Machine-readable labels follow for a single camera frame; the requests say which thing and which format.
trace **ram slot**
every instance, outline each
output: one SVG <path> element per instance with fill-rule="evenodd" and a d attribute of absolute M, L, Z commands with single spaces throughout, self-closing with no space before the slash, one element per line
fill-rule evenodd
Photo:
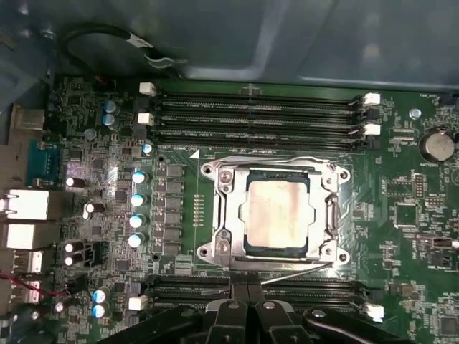
<path fill-rule="evenodd" d="M 168 93 L 163 97 L 162 103 L 164 106 L 177 106 L 181 103 L 227 103 L 234 104 L 251 104 L 264 105 L 269 107 L 310 107 L 310 106 L 326 106 L 330 108 L 338 108 L 350 110 L 356 103 L 353 100 L 331 100 L 322 98 L 308 97 L 279 97 L 267 95 L 231 95 L 218 93 Z"/>
<path fill-rule="evenodd" d="M 183 136 L 178 135 L 157 135 L 158 145 L 188 145 L 191 147 L 231 147 L 231 148 L 258 148 L 273 149 L 282 151 L 331 151 L 331 152 L 357 152 L 365 148 L 364 141 L 354 142 L 327 142 L 327 141 L 295 141 L 295 140 L 268 140 L 259 138 L 214 138 L 211 136 Z"/>

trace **blue capacitor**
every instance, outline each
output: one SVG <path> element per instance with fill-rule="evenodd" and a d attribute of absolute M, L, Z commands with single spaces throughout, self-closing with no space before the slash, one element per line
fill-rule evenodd
<path fill-rule="evenodd" d="M 110 113 L 112 115 L 117 115 L 120 112 L 120 108 L 112 100 L 107 100 L 103 103 L 103 110 L 105 113 Z"/>
<path fill-rule="evenodd" d="M 153 151 L 153 147 L 150 144 L 145 143 L 144 145 L 142 145 L 143 154 L 149 156 L 152 151 Z"/>
<path fill-rule="evenodd" d="M 102 117 L 102 123 L 107 125 L 107 128 L 110 130 L 115 130 L 119 125 L 118 119 L 110 113 L 106 113 Z"/>

